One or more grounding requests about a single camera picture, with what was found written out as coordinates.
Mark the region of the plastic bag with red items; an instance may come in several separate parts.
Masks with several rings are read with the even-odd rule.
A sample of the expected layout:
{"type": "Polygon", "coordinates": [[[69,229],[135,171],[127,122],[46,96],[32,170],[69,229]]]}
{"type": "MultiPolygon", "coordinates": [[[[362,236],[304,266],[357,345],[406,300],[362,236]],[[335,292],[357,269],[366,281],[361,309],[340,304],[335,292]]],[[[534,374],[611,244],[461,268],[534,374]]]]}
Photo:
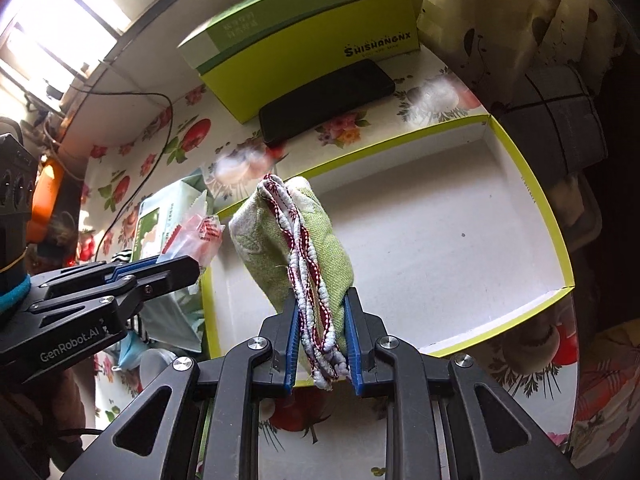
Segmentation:
{"type": "Polygon", "coordinates": [[[222,244],[224,225],[216,214],[202,217],[194,214],[175,227],[156,262],[189,256],[204,270],[209,266],[222,244]]]}

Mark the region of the green cloth with beaded trim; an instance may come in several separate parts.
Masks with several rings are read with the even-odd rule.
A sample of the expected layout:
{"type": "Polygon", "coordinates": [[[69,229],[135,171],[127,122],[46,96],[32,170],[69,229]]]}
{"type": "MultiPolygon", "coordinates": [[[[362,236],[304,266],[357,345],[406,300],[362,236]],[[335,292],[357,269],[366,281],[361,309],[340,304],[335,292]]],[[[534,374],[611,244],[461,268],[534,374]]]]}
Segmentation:
{"type": "Polygon", "coordinates": [[[281,312],[288,296],[299,307],[299,344],[314,385],[322,390],[348,374],[344,297],[352,263],[328,214],[303,177],[266,174],[229,221],[247,271],[281,312]]]}

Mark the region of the blue face mask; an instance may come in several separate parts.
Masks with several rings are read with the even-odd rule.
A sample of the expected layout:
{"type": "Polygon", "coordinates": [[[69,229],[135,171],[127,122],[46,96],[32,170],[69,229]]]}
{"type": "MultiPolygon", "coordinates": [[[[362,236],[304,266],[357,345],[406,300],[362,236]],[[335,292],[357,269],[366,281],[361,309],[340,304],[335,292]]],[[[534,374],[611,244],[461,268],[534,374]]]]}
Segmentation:
{"type": "Polygon", "coordinates": [[[140,365],[142,354],[148,349],[140,336],[130,330],[120,342],[117,367],[120,370],[133,370],[140,365]]]}

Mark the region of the wet wipes pack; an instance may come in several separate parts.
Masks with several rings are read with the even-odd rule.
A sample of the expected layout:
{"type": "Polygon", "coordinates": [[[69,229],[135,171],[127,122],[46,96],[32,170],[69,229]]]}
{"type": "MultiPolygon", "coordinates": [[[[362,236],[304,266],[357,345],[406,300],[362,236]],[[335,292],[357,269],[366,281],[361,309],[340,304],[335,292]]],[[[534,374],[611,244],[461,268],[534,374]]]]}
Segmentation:
{"type": "Polygon", "coordinates": [[[198,200],[204,192],[204,179],[198,170],[142,200],[131,261],[158,256],[175,228],[202,209],[198,200]]]}

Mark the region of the clear round plastic container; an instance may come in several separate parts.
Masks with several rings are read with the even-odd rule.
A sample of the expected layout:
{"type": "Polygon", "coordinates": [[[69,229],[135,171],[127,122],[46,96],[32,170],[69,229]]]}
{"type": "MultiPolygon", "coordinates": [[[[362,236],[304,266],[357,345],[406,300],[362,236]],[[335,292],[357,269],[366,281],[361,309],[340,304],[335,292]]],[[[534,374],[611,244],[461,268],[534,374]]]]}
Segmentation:
{"type": "Polygon", "coordinates": [[[175,353],[167,349],[152,348],[143,351],[139,364],[142,388],[146,388],[175,359],[177,359],[175,353]]]}

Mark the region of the orange plastic basin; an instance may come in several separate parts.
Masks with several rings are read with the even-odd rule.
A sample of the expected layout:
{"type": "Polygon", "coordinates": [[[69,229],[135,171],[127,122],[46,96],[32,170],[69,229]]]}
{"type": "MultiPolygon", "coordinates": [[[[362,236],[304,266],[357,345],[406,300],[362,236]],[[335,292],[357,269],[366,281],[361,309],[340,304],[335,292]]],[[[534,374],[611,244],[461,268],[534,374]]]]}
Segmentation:
{"type": "Polygon", "coordinates": [[[40,243],[46,237],[64,174],[63,167],[55,159],[44,164],[32,196],[32,218],[26,226],[28,244],[40,243]]]}

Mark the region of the yellow-green shallow box tray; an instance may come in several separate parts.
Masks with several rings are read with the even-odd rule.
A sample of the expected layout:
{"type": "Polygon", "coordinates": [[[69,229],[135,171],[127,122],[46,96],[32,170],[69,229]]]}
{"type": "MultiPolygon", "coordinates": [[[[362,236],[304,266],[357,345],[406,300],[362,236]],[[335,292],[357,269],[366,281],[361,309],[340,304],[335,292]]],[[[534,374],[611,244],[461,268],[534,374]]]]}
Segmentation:
{"type": "Polygon", "coordinates": [[[347,148],[307,132],[276,170],[309,181],[363,307],[423,353],[474,346],[574,288],[548,200],[487,114],[422,128],[375,119],[347,148]]]}

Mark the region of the floral tablecloth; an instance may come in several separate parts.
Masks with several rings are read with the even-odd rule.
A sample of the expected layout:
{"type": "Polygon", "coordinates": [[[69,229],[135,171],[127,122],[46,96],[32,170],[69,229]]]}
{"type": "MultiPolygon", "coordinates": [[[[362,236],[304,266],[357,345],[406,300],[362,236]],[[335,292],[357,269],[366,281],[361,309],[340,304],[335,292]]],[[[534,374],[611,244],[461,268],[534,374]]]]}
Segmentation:
{"type": "Polygon", "coordinates": [[[539,321],[570,296],[570,257],[548,200],[515,144],[426,49],[382,69],[393,96],[267,148],[211,93],[178,103],[131,143],[102,141],[88,162],[82,222],[110,258],[148,221],[140,206],[203,177],[228,220],[271,172],[303,177],[354,271],[364,310],[426,354],[474,350],[502,370],[489,339],[539,321]]]}

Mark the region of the yellow-green shoe box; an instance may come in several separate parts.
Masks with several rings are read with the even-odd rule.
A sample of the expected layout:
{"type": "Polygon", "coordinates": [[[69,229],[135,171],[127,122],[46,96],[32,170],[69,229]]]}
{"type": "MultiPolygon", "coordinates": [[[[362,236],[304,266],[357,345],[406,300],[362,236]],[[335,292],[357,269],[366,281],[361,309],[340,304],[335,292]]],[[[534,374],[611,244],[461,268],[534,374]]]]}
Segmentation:
{"type": "Polygon", "coordinates": [[[413,0],[357,0],[274,32],[201,80],[244,124],[265,105],[334,70],[418,47],[413,0]]]}

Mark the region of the green white carton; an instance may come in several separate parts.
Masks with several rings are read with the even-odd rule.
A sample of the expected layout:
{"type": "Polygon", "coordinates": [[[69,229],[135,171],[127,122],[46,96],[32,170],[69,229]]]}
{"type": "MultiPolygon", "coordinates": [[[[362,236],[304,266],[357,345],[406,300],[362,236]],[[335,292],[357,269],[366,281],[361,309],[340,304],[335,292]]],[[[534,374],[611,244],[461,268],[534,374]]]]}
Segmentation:
{"type": "Polygon", "coordinates": [[[198,25],[177,50],[192,70],[204,74],[278,30],[354,1],[243,0],[198,25]]]}

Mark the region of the black smartphone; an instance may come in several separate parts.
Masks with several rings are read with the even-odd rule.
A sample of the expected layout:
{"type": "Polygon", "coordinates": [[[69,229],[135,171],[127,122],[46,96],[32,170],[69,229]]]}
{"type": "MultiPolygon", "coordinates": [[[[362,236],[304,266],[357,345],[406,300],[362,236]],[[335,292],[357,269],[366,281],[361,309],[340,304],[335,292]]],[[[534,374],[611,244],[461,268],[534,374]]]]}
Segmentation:
{"type": "Polygon", "coordinates": [[[262,140],[272,148],[395,89],[393,78],[367,58],[334,70],[265,105],[258,114],[262,140]]]}

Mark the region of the grey plaid cushion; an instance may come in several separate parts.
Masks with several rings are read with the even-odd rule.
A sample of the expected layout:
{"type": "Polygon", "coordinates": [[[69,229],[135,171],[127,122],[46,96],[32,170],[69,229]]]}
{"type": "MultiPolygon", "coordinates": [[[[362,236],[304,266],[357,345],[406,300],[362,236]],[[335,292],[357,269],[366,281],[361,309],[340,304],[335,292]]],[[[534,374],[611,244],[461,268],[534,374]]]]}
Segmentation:
{"type": "Polygon", "coordinates": [[[608,156],[596,106],[574,66],[531,68],[511,101],[493,102],[490,111],[544,188],[608,156]]]}

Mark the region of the beige patterned curtain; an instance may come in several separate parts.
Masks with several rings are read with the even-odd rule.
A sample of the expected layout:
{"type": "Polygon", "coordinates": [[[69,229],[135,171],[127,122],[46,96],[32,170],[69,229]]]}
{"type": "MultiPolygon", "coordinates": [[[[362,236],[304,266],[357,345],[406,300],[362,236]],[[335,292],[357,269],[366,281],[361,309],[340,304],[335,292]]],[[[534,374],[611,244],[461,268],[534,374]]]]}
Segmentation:
{"type": "Polygon", "coordinates": [[[574,66],[598,92],[629,37],[608,0],[422,0],[416,26],[495,116],[533,66],[574,66]]]}

